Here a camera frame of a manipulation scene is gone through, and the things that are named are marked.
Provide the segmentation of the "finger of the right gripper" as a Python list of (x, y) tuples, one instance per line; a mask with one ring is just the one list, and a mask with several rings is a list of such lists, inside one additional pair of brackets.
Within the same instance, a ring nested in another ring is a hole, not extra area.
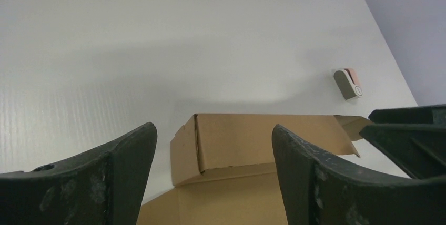
[(445, 105), (376, 109), (360, 136), (413, 179), (445, 176)]

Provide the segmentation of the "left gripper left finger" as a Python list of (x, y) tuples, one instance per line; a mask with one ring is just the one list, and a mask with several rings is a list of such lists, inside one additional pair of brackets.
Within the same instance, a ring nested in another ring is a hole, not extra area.
[(156, 143), (148, 122), (73, 157), (1, 174), (1, 224), (135, 224)]

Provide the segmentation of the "brown cardboard box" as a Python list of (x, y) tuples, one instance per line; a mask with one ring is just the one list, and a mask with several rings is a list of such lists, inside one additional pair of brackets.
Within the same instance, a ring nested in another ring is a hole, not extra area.
[(274, 126), (335, 155), (351, 155), (369, 123), (361, 116), (195, 114), (170, 143), (174, 188), (142, 205), (137, 223), (286, 224)]

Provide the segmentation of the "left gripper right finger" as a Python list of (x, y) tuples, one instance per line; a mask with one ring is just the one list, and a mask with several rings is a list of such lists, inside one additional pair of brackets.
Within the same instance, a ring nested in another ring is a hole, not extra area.
[(445, 224), (445, 176), (378, 172), (281, 125), (273, 129), (272, 147), (289, 224)]

